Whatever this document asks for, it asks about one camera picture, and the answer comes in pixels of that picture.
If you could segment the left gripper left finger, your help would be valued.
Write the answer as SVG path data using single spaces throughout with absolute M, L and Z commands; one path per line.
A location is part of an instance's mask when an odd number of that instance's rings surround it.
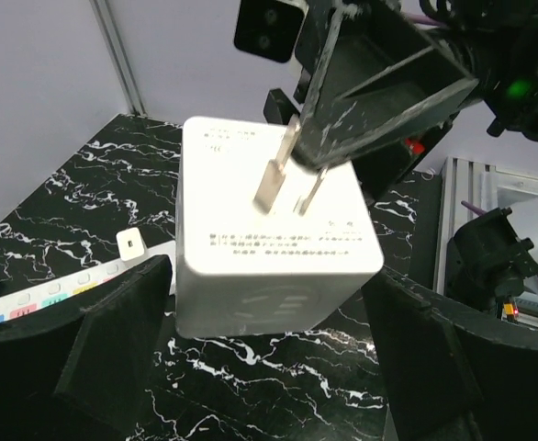
M 123 440 L 138 419 L 172 282 L 156 255 L 0 323 L 0 440 Z

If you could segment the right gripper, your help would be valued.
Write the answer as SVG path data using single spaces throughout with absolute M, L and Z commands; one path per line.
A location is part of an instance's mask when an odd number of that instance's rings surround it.
M 395 2 L 311 1 L 292 98 L 269 91 L 266 121 L 300 118 L 293 150 L 310 170 L 353 161 L 378 200 L 450 129 L 477 80 Z

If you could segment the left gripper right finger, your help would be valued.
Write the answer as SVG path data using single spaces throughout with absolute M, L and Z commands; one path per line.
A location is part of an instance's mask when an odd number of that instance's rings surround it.
M 362 288 L 400 440 L 538 440 L 538 331 L 385 268 Z

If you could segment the white multicolour power strip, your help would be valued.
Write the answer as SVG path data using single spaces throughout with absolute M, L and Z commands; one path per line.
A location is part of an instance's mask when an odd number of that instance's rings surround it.
M 129 267 L 120 259 L 87 268 L 0 298 L 0 323 L 67 300 L 118 277 Z

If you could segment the white cube adapter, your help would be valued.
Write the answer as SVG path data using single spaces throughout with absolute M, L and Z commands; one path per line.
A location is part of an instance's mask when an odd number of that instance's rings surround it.
M 269 211 L 254 195 L 286 128 L 192 117 L 176 193 L 175 326 L 184 338 L 303 332 L 383 267 L 351 164 L 294 162 Z

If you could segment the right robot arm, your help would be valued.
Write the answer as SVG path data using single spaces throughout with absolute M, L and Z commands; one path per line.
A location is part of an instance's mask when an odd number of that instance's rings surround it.
M 488 133 L 538 141 L 538 1 L 424 1 L 420 28 L 397 1 L 314 1 L 298 27 L 297 91 L 263 113 L 299 118 L 295 158 L 312 171 L 353 161 L 378 200 L 483 102 Z

